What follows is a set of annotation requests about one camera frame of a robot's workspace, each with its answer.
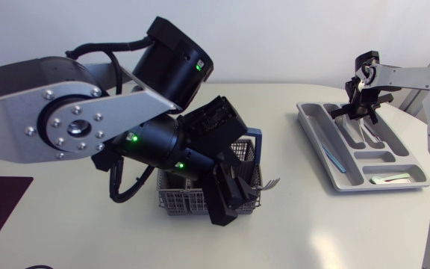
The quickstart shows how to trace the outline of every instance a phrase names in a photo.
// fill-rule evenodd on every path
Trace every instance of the bolt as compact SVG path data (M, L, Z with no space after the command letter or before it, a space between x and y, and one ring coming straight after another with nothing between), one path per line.
M34 127L29 126L29 127L26 128L25 133L26 133L27 136L35 136L35 134L37 133L37 131L36 131L36 129Z
M90 95L91 95L91 96L94 96L94 97L99 97L99 96L101 96L101 94L102 94L102 92L101 92L101 90L100 90L100 89L98 89L98 88L93 88L93 89L90 91Z
M53 98L54 98L54 93L52 92L52 90L46 90L46 91L44 91L44 93L43 93L43 97L44 97L44 99L46 99L46 100L53 100Z
M103 138L104 137L104 132L103 131L97 132L96 137L97 138Z
M52 127L59 127L60 126L60 120L58 118L53 119L51 123Z
M76 105L74 108L72 108L72 113L74 115L79 115L80 113L82 113L82 109L80 106Z
M104 119L104 117L102 116L102 114L100 114L100 113L97 113L95 116L94 116L94 120L96 120L96 121L101 121L102 119Z
M82 143L80 143L79 145L78 145L78 149L79 150L83 150L83 149L86 149L87 148L87 145L86 145L86 143L84 143L84 142L82 142Z
M58 145L58 146L62 146L62 145L64 145L64 138L62 138L62 137L59 137L58 139L56 139L56 145Z

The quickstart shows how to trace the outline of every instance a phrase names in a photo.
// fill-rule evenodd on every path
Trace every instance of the gray plastic tray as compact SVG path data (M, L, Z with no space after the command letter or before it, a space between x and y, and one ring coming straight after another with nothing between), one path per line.
M422 188L430 185L430 179L382 117L375 125L370 120L350 120L346 115L333 120L329 111L340 108L342 103L300 102L298 121L308 135L318 157L338 191L372 191L386 189ZM323 149L343 165L345 173L334 165ZM411 183L376 185L373 176L394 176L409 173Z

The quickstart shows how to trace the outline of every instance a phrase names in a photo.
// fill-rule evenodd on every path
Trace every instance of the tabletop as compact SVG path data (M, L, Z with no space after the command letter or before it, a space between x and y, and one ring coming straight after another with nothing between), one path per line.
M225 227L208 216L169 216L153 173L123 204L89 158L0 161L0 176L34 181L0 231L0 268L421 268L430 187L340 193L297 120L297 102L346 102L344 90L309 84L204 84L187 111L226 96L261 129L261 207ZM430 178L426 125L390 106L377 112ZM143 164L126 160L122 188Z

